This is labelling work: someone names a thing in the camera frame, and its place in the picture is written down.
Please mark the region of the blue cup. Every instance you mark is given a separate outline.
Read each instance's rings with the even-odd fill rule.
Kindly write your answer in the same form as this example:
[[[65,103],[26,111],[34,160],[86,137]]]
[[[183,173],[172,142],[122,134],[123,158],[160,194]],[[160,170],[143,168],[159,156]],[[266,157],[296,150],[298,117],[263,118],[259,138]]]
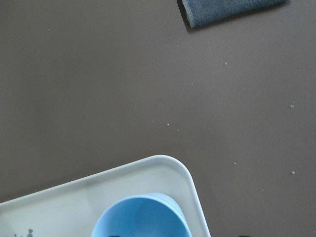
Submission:
[[[178,203],[163,193],[125,197],[107,208],[92,237],[191,237]]]

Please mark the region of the cream rabbit tray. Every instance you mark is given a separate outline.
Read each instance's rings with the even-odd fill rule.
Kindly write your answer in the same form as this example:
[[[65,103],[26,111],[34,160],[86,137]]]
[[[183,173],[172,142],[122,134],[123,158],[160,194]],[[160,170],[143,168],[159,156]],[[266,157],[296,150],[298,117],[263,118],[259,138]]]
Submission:
[[[155,155],[0,205],[3,237],[88,237],[101,214],[125,197],[163,193],[180,206],[195,237],[210,232],[188,169]]]

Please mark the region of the grey folded cloth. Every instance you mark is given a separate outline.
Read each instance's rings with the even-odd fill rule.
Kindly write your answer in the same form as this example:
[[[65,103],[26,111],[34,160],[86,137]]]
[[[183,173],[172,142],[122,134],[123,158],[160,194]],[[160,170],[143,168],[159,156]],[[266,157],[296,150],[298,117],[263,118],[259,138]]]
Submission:
[[[283,0],[183,0],[187,20],[191,28],[237,14],[284,3]]]

